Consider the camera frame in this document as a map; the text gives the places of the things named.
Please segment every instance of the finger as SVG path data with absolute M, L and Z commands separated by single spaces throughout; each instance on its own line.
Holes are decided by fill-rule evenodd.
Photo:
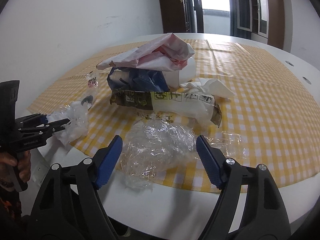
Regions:
M 22 170 L 24 167 L 27 167 L 28 165 L 30 165 L 31 164 L 30 159 L 31 159 L 31 154 L 28 152 L 25 152 L 24 157 L 20 159 L 18 162 L 18 169 Z
M 24 183 L 26 183 L 30 180 L 31 172 L 22 171 L 19 173 L 19 177 Z
M 0 153 L 0 163 L 6 163 L 11 166 L 16 166 L 18 161 L 13 158 L 9 153 L 2 152 Z
M 20 172 L 26 173 L 31 171 L 31 163 L 19 169 Z

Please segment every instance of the plastic wrap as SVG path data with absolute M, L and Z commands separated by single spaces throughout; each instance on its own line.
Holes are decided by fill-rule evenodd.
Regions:
M 206 137 L 211 147 L 218 148 L 226 158 L 243 162 L 249 160 L 249 153 L 241 142 L 241 135 L 223 131 L 221 138 Z
M 195 146 L 195 135 L 188 127 L 162 120 L 138 122 L 127 133 L 120 157 L 125 184 L 149 185 L 159 172 L 194 159 Z
M 47 115 L 48 122 L 68 118 L 65 130 L 55 133 L 55 136 L 64 146 L 88 133 L 88 108 L 87 102 L 74 101 L 70 105 L 62 106 L 52 114 Z

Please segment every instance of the clothing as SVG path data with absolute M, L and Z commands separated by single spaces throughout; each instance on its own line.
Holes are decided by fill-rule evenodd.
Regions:
M 21 218 L 19 193 L 0 186 L 0 239 L 25 240 L 26 223 Z

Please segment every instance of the white tissue paper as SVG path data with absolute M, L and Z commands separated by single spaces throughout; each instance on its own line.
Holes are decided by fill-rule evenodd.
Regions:
M 97 69 L 108 67 L 132 67 L 160 71 L 182 70 L 195 51 L 173 33 L 164 34 L 139 48 L 110 57 L 97 65 Z
M 235 95 L 220 80 L 213 78 L 196 78 L 194 82 L 186 82 L 180 86 L 184 88 L 183 93 L 222 98 L 232 98 Z

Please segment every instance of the round table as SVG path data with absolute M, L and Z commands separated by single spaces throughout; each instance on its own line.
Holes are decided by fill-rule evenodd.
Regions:
M 301 81 L 316 102 L 320 104 L 320 71 L 302 59 L 256 41 L 203 33 L 179 33 L 182 39 L 204 39 L 237 42 L 265 49 L 282 62 Z M 150 41 L 160 34 L 140 36 L 113 44 L 122 45 Z M 76 165 L 87 156 L 70 147 L 65 149 L 55 138 L 38 150 L 49 164 Z M 280 188 L 290 223 L 308 212 L 320 195 L 320 174 L 299 183 Z M 218 194 L 176 189 L 153 184 L 152 189 L 134 191 L 126 188 L 123 174 L 114 171 L 108 184 L 99 190 L 99 196 L 108 216 L 138 231 L 165 239 L 197 239 L 217 202 Z M 238 229 L 246 194 L 240 194 L 230 231 Z

